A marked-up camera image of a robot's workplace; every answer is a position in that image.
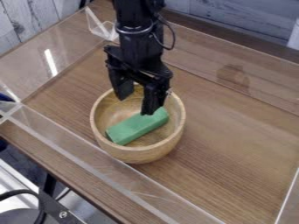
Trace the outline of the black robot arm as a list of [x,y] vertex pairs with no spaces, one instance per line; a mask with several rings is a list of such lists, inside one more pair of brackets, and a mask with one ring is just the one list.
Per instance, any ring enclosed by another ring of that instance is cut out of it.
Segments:
[[164,105],[173,73],[162,63],[164,26],[160,15],[164,0],[112,0],[116,11],[114,30],[118,45],[106,45],[106,70],[116,97],[122,101],[134,92],[134,83],[144,88],[141,115],[152,115]]

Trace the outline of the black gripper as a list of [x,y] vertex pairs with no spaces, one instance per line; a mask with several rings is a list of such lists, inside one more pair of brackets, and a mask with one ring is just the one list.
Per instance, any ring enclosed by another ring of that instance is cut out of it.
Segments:
[[164,28],[141,30],[117,27],[118,46],[106,45],[106,70],[116,98],[122,101],[134,91],[133,82],[144,86],[141,115],[150,116],[164,105],[172,72],[162,63]]

